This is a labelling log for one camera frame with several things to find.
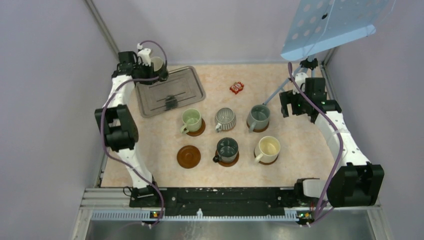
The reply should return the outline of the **black mug white inside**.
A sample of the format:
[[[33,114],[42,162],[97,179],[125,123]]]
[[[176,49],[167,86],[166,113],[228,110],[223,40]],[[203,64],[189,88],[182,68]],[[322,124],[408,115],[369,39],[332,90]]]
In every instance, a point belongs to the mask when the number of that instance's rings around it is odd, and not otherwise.
[[[153,67],[153,72],[160,72],[162,67],[165,65],[164,60],[159,56],[154,56],[151,58],[151,65]]]

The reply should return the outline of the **grey ribbed mug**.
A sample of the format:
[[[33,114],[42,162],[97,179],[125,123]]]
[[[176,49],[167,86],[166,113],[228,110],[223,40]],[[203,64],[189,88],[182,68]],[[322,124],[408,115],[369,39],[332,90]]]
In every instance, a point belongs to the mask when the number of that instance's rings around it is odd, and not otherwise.
[[[229,108],[224,107],[217,111],[214,117],[215,121],[215,131],[228,132],[231,131],[237,124],[237,117],[235,112]]]

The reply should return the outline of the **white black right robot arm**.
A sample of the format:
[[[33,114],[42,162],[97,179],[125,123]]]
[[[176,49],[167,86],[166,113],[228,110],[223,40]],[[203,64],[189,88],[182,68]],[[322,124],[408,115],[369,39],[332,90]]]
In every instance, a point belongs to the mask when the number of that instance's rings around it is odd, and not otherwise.
[[[283,117],[306,114],[320,130],[334,157],[335,170],[329,180],[301,178],[295,184],[293,200],[307,206],[313,198],[328,201],[336,208],[373,206],[377,202],[385,172],[372,164],[355,143],[347,128],[342,109],[334,99],[327,98],[326,81],[322,77],[295,75],[293,90],[279,94]]]

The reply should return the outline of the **brown wooden coaster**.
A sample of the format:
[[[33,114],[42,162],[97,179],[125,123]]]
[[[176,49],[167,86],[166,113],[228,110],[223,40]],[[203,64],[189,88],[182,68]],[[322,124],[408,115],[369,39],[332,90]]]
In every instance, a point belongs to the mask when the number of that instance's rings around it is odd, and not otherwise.
[[[206,129],[206,123],[205,123],[205,120],[202,118],[201,119],[201,126],[200,126],[199,130],[189,131],[186,134],[188,136],[191,136],[191,137],[197,137],[197,136],[200,136],[205,131],[205,129]]]
[[[268,122],[268,124],[262,128],[262,129],[253,129],[252,131],[250,131],[251,126],[249,125],[248,122],[246,122],[247,128],[249,129],[249,133],[255,132],[255,133],[262,133],[264,131],[266,131],[270,125],[270,123]]]
[[[269,155],[269,154],[265,154],[263,152],[254,152],[254,162],[261,164],[261,165],[272,165],[273,163],[275,163],[279,157],[279,153],[277,154],[273,154],[273,155]]]
[[[216,163],[218,163],[219,165],[221,165],[223,167],[232,167],[238,162],[239,157],[240,157],[240,153],[238,152],[237,155],[236,155],[236,158],[232,162],[226,163],[226,162],[222,162],[222,161],[217,161]]]
[[[182,168],[192,169],[200,163],[201,152],[193,145],[186,145],[178,151],[176,159]]]

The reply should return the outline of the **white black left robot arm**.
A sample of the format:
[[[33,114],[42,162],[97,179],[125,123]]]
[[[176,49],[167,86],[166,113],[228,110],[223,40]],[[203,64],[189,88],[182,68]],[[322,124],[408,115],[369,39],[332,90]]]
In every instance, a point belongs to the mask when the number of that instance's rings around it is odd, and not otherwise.
[[[111,76],[112,86],[106,103],[94,112],[105,152],[116,154],[115,161],[125,165],[132,180],[132,192],[149,207],[160,202],[153,175],[137,149],[139,131],[129,110],[130,96],[137,84],[154,85],[167,80],[167,62],[151,57],[152,50],[119,52],[117,69]]]

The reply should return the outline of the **metal tray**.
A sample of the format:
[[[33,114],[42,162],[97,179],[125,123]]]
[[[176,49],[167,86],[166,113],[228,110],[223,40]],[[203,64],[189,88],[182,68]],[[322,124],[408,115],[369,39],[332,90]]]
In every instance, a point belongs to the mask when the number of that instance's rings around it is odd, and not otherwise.
[[[185,107],[206,98],[206,92],[193,66],[169,72],[166,81],[153,85],[136,84],[138,108],[143,118]]]

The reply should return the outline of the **cream yellow mug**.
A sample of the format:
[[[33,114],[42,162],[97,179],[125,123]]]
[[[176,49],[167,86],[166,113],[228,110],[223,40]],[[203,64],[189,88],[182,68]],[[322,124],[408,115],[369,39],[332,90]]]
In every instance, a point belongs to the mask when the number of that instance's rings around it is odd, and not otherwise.
[[[273,136],[262,137],[254,148],[254,152],[262,152],[267,155],[280,154],[281,143]]]

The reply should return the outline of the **grey blue mug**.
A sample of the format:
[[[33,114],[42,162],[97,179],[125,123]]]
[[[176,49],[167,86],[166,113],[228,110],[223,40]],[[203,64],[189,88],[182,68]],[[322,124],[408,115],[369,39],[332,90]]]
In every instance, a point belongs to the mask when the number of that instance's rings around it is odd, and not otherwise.
[[[246,120],[250,125],[250,131],[264,128],[270,122],[270,115],[270,109],[266,105],[253,106]]]

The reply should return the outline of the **dark green mug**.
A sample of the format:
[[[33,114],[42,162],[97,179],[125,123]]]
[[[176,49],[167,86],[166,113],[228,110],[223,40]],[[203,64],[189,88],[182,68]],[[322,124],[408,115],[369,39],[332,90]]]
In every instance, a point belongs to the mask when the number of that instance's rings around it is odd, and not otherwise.
[[[220,139],[216,146],[216,154],[213,157],[215,163],[232,163],[239,152],[239,146],[235,139],[224,137]]]

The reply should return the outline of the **light green mug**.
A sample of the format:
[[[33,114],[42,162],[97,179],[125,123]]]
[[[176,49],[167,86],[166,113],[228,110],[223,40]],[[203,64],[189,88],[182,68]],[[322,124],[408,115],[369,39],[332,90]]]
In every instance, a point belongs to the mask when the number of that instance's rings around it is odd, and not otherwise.
[[[201,113],[194,108],[189,108],[182,113],[182,127],[180,132],[182,134],[197,132],[202,126]]]

